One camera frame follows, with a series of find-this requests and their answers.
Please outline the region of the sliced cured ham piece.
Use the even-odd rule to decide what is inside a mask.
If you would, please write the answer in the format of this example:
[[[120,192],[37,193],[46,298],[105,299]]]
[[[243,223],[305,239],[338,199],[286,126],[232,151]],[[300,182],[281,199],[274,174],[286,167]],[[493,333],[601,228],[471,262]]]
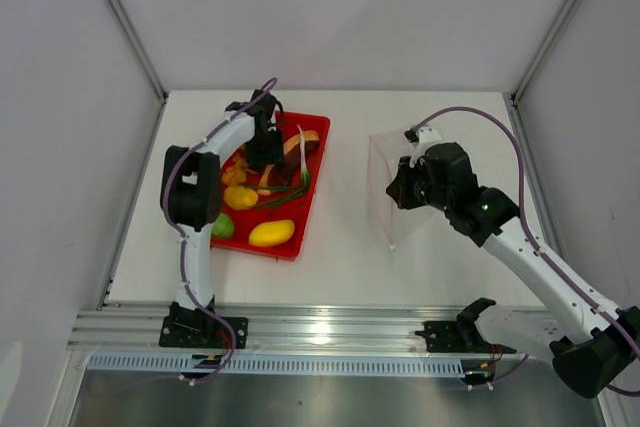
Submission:
[[[258,183],[259,196],[269,196],[278,188],[292,186],[293,177],[300,171],[302,164],[301,139],[304,140],[305,154],[310,154],[318,148],[321,137],[314,130],[304,130],[303,136],[296,134],[290,137],[284,143],[284,160],[265,167]]]

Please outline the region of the green scallion stalk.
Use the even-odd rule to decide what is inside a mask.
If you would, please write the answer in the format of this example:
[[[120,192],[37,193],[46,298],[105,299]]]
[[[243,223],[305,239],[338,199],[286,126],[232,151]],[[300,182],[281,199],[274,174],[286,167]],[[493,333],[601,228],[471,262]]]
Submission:
[[[298,134],[300,134],[300,136],[303,136],[304,129],[301,127],[300,124],[297,125],[297,129],[298,129]],[[291,187],[278,188],[275,193],[272,193],[269,196],[259,196],[258,203],[252,209],[258,210],[258,209],[269,208],[269,209],[275,210],[276,208],[282,206],[283,204],[293,201],[299,197],[302,197],[304,194],[307,193],[311,185],[312,176],[309,172],[308,165],[307,165],[307,159],[306,159],[307,154],[305,154],[303,139],[301,139],[300,147],[301,147],[302,164],[299,171],[298,183],[295,185],[292,185]],[[257,185],[245,184],[245,187],[251,188],[256,192],[258,190],[258,184]]]

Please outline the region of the clear zip top bag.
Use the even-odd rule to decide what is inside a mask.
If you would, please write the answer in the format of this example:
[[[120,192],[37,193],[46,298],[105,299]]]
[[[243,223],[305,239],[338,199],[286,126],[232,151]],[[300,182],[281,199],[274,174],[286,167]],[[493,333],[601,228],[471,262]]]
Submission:
[[[406,244],[436,213],[431,207],[400,210],[386,193],[397,174],[399,159],[414,150],[404,131],[401,128],[368,137],[366,193],[371,229],[391,251]]]

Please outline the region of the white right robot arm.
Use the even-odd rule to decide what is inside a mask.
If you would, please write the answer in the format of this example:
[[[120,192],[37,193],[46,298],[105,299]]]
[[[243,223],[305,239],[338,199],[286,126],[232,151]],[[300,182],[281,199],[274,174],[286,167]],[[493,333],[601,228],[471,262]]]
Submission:
[[[526,225],[501,190],[479,184],[455,142],[403,156],[386,189],[401,210],[431,207],[450,226],[508,267],[553,315],[528,320],[490,299],[469,305],[456,327],[468,350],[501,344],[549,363],[574,393],[592,399],[639,358],[639,309],[598,294]]]

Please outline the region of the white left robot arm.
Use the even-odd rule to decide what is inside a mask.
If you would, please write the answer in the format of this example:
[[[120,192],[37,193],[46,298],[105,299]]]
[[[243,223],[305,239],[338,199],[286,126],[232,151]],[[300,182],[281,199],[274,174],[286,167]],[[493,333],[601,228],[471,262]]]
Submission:
[[[160,204],[180,236],[175,302],[181,308],[212,313],[210,240],[223,203],[222,165],[242,146],[251,167],[284,161],[283,134],[274,120],[284,109],[271,93],[276,83],[271,78],[249,101],[228,105],[222,120],[194,146],[172,146],[165,152]]]

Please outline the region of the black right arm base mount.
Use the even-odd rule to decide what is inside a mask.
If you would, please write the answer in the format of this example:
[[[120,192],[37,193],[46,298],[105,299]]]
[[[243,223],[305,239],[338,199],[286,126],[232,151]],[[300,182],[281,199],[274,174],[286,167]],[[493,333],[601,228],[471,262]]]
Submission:
[[[484,340],[474,322],[495,300],[481,297],[462,309],[454,320],[424,321],[413,335],[423,339],[429,353],[490,354],[497,350]]]

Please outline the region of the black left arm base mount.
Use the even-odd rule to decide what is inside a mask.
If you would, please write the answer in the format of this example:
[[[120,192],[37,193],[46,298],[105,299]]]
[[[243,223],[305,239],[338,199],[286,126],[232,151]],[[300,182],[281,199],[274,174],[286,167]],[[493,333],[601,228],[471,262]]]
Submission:
[[[231,332],[235,335],[235,348],[244,349],[248,336],[249,319],[223,317],[225,327],[200,309],[188,309],[172,302],[164,317],[158,344],[164,348],[230,349]]]

